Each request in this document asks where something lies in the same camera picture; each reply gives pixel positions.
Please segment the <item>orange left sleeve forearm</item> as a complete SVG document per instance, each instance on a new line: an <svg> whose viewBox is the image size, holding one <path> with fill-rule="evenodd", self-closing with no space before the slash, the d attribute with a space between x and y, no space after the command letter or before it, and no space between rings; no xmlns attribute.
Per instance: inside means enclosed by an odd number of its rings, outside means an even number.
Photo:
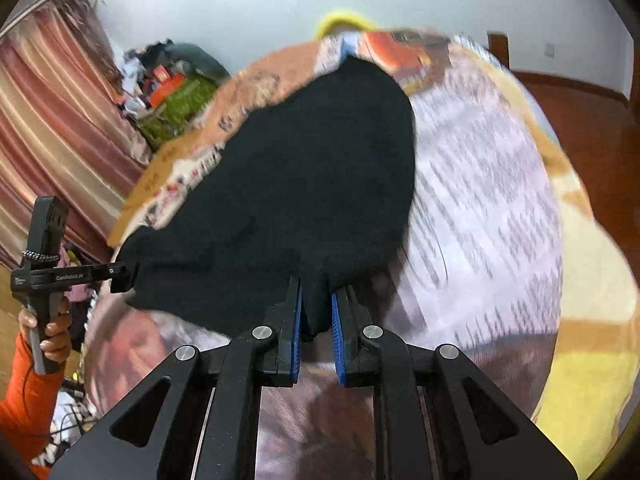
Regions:
<svg viewBox="0 0 640 480"><path fill-rule="evenodd" d="M15 338L12 374L1 400L1 435L17 452L21 463L38 479L47 479L51 468L32 461L48 445L49 430L64 367L53 374L38 375L32 369L32 350L21 333Z"/></svg>

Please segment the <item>person left hand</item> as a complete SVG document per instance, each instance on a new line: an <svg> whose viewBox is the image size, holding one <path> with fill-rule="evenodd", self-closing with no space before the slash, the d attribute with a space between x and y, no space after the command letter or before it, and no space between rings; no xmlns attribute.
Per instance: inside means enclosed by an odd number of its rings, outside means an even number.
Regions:
<svg viewBox="0 0 640 480"><path fill-rule="evenodd" d="M63 296L58 303L58 314L44 329L47 339L39 344L40 350L47 359L64 364L70 357L72 343L68 330L71 325L70 302ZM18 326L20 326L24 341L30 346L29 334L37 327L37 318L28 309L22 308L18 315Z"/></svg>

